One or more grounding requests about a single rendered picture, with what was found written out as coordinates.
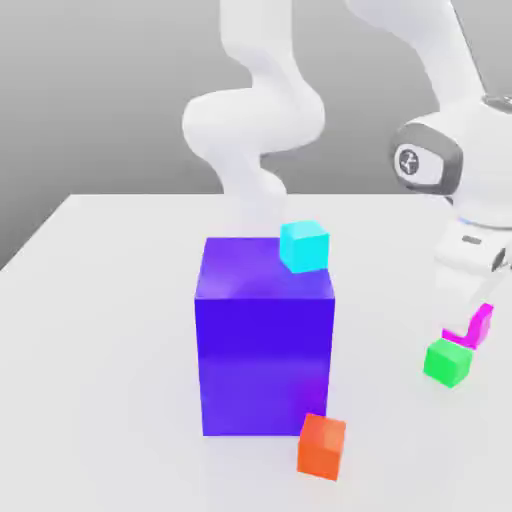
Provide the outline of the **small green cube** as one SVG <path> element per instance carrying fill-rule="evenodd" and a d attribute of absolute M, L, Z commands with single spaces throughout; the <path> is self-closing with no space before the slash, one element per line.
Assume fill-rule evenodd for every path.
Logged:
<path fill-rule="evenodd" d="M 423 372 L 448 388 L 462 382 L 469 374 L 474 352 L 439 338 L 427 348 Z"/>

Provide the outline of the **small orange cube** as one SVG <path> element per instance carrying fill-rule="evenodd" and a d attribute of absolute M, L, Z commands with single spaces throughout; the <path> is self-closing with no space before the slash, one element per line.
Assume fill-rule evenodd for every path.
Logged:
<path fill-rule="evenodd" d="M 336 481 L 345 433 L 345 421 L 307 413 L 298 441 L 297 471 Z"/>

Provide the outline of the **small magenta cube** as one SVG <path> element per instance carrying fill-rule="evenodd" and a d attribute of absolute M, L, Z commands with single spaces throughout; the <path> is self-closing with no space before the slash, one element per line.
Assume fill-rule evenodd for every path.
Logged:
<path fill-rule="evenodd" d="M 476 350 L 481 342 L 486 338 L 491 325 L 494 306 L 484 303 L 475 312 L 468 326 L 465 336 L 459 336 L 456 333 L 443 329 L 441 337 L 449 342 L 458 344 L 462 347 Z"/>

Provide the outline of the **large purple box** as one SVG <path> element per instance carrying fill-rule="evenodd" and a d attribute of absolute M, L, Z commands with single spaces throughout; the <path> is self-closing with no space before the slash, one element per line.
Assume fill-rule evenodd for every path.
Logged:
<path fill-rule="evenodd" d="M 275 238 L 209 237 L 194 297 L 202 431 L 296 436 L 327 408 L 335 294 Z"/>

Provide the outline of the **small cyan cube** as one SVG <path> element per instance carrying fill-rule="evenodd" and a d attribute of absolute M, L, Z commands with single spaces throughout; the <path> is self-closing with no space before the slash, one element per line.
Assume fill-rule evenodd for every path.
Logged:
<path fill-rule="evenodd" d="M 329 247 L 330 235 L 316 221 L 302 220 L 281 226 L 280 260 L 294 274 L 327 269 Z"/>

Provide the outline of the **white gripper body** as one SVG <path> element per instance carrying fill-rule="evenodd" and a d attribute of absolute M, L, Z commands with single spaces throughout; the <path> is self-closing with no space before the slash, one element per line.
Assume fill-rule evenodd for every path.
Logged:
<path fill-rule="evenodd" d="M 435 283 L 506 274 L 506 230 L 451 220 L 435 249 Z"/>

